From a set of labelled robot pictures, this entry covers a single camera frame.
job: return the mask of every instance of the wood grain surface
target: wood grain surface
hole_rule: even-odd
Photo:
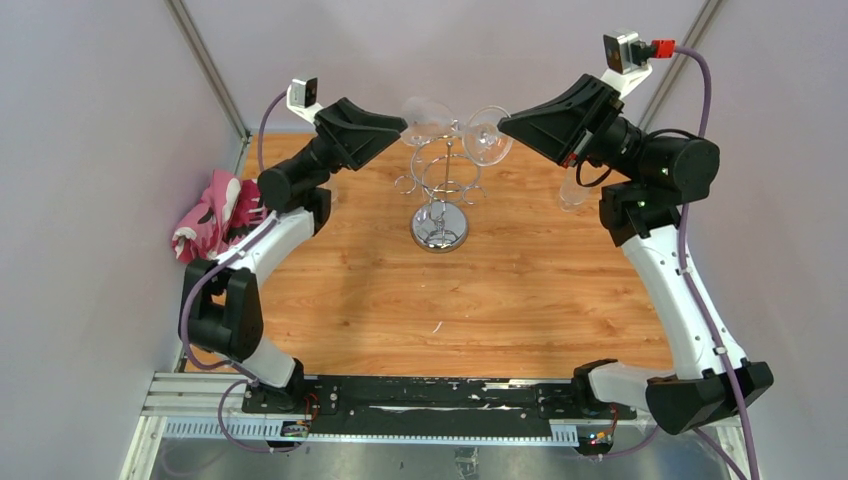
[[[267,135],[266,164],[308,139]],[[600,225],[597,191],[560,211],[564,171],[515,144],[484,169],[488,198],[463,207],[465,244],[432,254],[409,231],[423,196],[393,185],[413,150],[397,142],[340,172],[329,223],[262,287],[266,334],[307,373],[565,378],[607,357],[671,366],[645,288]],[[459,163],[455,175],[473,176]],[[257,175],[254,141],[244,177]]]

